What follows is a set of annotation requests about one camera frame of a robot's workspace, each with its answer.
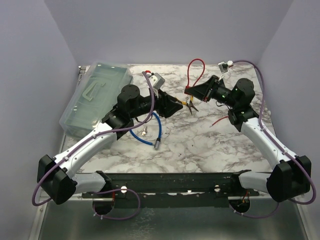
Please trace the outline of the small silver key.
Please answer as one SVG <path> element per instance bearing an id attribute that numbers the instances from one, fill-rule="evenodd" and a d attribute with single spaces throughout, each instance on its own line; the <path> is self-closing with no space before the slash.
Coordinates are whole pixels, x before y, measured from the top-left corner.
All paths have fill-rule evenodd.
<path id="1" fill-rule="evenodd" d="M 145 126 L 145 127 L 143 128 L 143 130 L 142 130 L 141 135 L 142 135 L 142 136 L 145 136 L 147 133 L 148 133 L 148 127 Z"/>

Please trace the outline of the blue cable lock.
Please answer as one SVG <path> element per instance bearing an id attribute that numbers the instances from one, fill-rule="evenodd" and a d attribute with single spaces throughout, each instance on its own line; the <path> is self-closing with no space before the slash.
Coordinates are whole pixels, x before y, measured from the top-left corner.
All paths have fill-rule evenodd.
<path id="1" fill-rule="evenodd" d="M 142 136 L 143 128 L 147 126 L 147 134 Z M 152 117 L 137 130 L 130 130 L 130 134 L 140 143 L 154 147 L 155 150 L 160 148 L 162 140 L 162 122 L 157 113 L 153 112 Z"/>

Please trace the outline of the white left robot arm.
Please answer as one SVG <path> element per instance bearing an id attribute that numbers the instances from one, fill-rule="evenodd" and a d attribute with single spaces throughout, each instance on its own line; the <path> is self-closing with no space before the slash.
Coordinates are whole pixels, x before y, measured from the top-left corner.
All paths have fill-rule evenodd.
<path id="1" fill-rule="evenodd" d="M 133 129 L 135 118 L 154 111 L 162 118 L 169 118 L 182 108 L 175 97 L 162 90 L 143 97 L 136 85 L 124 86 L 116 105 L 94 130 L 68 150 L 55 157 L 46 154 L 39 160 L 37 185 L 57 205 L 77 193 L 95 192 L 101 198 L 107 197 L 111 185 L 105 174 L 96 171 L 86 177 L 76 177 L 78 170 L 100 150 L 110 147 Z"/>

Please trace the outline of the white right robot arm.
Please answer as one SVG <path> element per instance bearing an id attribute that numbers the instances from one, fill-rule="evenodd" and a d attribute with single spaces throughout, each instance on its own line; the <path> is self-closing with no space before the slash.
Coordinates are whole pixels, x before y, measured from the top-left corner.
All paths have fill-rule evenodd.
<path id="1" fill-rule="evenodd" d="M 233 89 L 228 89 L 222 79 L 213 75 L 202 84 L 186 87 L 184 92 L 203 102 L 214 99 L 228 106 L 230 123 L 253 142 L 272 169 L 271 173 L 247 170 L 239 173 L 238 179 L 230 183 L 234 195 L 241 196 L 253 189 L 281 203 L 310 191 L 311 161 L 285 147 L 263 124 L 251 106 L 255 96 L 251 80 L 241 78 Z"/>

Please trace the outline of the clear plastic storage box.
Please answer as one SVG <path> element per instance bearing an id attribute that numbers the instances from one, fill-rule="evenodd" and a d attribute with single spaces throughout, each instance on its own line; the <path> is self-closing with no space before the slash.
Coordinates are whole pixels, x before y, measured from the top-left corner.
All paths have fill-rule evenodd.
<path id="1" fill-rule="evenodd" d="M 132 81 L 128 65 L 103 62 L 90 65 L 59 120 L 65 134 L 78 139 L 85 137 L 117 103 L 122 88 Z"/>

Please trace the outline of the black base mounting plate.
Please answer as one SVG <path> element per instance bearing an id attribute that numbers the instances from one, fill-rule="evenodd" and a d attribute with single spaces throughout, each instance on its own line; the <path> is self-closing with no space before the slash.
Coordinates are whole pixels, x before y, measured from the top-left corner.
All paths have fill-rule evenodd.
<path id="1" fill-rule="evenodd" d="M 114 203 L 117 208 L 134 208 L 137 199 L 142 208 L 227 208 L 228 198 L 258 196 L 252 189 L 241 187 L 238 173 L 108 173 L 103 191 L 86 192 L 84 199 L 96 203 Z"/>

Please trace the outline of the yellow handled pliers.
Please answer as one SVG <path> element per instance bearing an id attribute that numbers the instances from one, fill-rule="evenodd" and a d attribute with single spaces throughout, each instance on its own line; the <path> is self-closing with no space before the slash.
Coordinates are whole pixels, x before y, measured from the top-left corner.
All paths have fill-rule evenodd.
<path id="1" fill-rule="evenodd" d="M 191 95 L 188 95 L 186 98 L 185 98 L 185 101 L 182 101 L 180 99 L 178 99 L 177 97 L 175 98 L 179 103 L 181 103 L 182 105 L 186 106 L 190 112 L 190 114 L 192 115 L 193 112 L 192 110 L 195 110 L 196 112 L 199 112 L 199 110 L 194 106 L 194 103 L 193 103 L 193 100 L 194 100 L 194 97 L 191 96 Z"/>

